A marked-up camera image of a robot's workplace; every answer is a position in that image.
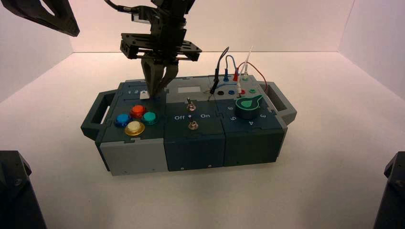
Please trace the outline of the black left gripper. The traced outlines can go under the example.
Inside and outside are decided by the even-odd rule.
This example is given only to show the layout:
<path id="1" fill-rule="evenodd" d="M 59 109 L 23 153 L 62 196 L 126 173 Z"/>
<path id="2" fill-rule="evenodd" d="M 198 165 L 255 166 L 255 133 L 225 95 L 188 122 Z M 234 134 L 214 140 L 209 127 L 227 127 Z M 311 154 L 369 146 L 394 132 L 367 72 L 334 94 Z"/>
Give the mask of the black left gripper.
<path id="1" fill-rule="evenodd" d="M 178 63 L 168 64 L 165 67 L 161 61 L 179 59 L 197 61 L 202 50 L 184 39 L 187 31 L 184 28 L 185 19 L 153 17 L 150 22 L 150 34 L 122 33 L 120 50 L 129 59 L 142 59 L 141 66 L 148 93 L 154 97 L 177 76 L 179 71 Z"/>

